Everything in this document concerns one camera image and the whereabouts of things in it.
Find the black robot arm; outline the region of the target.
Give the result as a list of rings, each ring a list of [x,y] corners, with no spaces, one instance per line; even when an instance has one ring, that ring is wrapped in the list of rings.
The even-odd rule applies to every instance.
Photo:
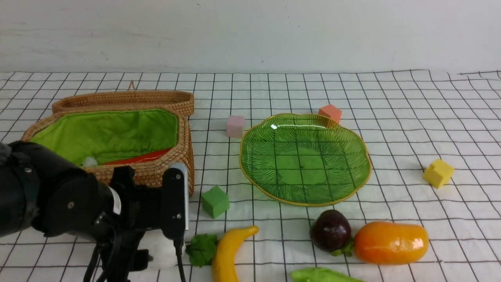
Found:
[[[104,183],[52,150],[33,142],[1,144],[1,236],[34,228],[46,238],[70,234],[93,241],[95,248],[83,281],[127,282],[130,272],[153,261],[139,243],[149,227],[130,166],[113,169]]]

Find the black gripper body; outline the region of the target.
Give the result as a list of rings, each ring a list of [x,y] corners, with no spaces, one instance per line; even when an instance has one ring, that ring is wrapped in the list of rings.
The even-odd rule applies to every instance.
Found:
[[[114,168],[109,187],[119,196],[113,206],[120,203],[121,210],[120,214],[110,211],[103,215],[102,224],[111,230],[99,246],[100,282],[128,282],[130,272],[143,271],[153,261],[150,251],[139,244],[147,231],[157,227],[155,199],[159,193],[136,185],[134,175],[130,166]]]

